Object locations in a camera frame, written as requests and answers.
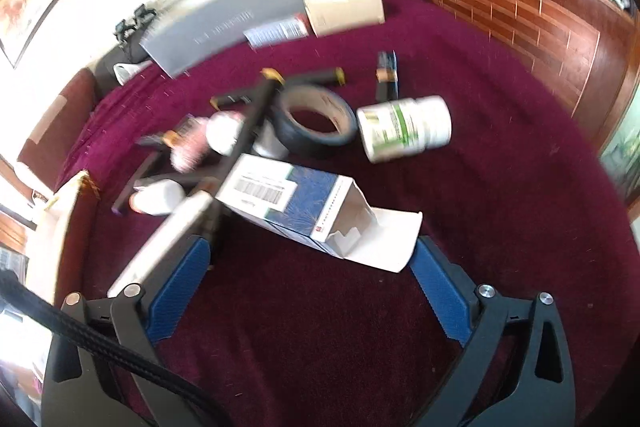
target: barcode label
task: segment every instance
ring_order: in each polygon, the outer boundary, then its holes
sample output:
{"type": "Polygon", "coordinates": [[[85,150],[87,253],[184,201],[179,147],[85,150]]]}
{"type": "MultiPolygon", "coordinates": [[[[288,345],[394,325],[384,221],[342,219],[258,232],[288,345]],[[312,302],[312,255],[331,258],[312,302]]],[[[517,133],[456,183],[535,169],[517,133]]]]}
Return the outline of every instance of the barcode label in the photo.
{"type": "Polygon", "coordinates": [[[269,44],[291,41],[309,35],[305,23],[297,17],[290,17],[282,21],[267,23],[244,32],[252,48],[261,48],[269,44]]]}
{"type": "Polygon", "coordinates": [[[231,187],[236,194],[234,199],[250,213],[247,207],[255,210],[263,208],[265,211],[274,208],[284,212],[298,184],[290,180],[273,180],[259,174],[243,173],[233,181],[231,187]]]}
{"type": "Polygon", "coordinates": [[[234,188],[235,190],[244,192],[244,194],[249,194],[254,198],[258,198],[262,201],[267,201],[271,204],[278,204],[284,190],[283,188],[279,187],[274,188],[267,185],[255,183],[245,178],[238,180],[238,183],[236,183],[236,186],[234,188]]]}

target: brown cushion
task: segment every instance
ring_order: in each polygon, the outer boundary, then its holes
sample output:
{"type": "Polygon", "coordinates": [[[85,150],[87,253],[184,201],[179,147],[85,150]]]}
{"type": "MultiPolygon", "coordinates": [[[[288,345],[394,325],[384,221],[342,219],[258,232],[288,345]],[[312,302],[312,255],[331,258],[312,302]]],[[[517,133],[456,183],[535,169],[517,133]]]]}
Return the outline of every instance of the brown cushion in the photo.
{"type": "Polygon", "coordinates": [[[57,308],[82,289],[97,204],[97,187],[88,172],[79,172],[53,195],[27,242],[26,286],[57,308]]]}
{"type": "Polygon", "coordinates": [[[84,68],[66,84],[27,139],[18,162],[54,190],[68,152],[94,109],[94,74],[84,68]]]}

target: gray box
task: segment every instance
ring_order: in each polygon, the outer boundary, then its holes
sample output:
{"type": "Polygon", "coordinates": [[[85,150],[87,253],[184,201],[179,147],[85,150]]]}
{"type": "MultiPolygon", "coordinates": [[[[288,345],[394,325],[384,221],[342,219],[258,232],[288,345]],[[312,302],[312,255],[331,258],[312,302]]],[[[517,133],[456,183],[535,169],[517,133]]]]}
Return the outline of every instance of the gray box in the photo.
{"type": "Polygon", "coordinates": [[[176,0],[161,10],[140,45],[175,78],[245,40],[245,30],[304,12],[303,0],[176,0]]]}

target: white pill bottle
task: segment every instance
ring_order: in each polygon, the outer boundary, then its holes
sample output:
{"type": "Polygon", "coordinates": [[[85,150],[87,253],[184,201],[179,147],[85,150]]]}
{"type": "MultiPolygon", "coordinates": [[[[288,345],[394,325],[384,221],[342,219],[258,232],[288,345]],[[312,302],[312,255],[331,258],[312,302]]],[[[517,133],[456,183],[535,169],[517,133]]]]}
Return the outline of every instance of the white pill bottle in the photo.
{"type": "Polygon", "coordinates": [[[405,98],[357,111],[369,161],[383,162],[442,147],[451,140],[451,115],[440,96],[405,98]]]}

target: open cardboard box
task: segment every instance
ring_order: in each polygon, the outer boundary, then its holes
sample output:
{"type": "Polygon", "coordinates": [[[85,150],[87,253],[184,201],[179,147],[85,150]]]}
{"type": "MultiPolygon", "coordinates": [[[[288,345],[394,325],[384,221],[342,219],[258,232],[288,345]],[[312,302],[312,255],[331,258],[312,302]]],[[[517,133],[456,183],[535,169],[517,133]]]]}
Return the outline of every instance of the open cardboard box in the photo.
{"type": "Polygon", "coordinates": [[[245,154],[216,195],[248,221],[340,259],[399,272],[422,213],[372,208],[353,178],[245,154]]]}

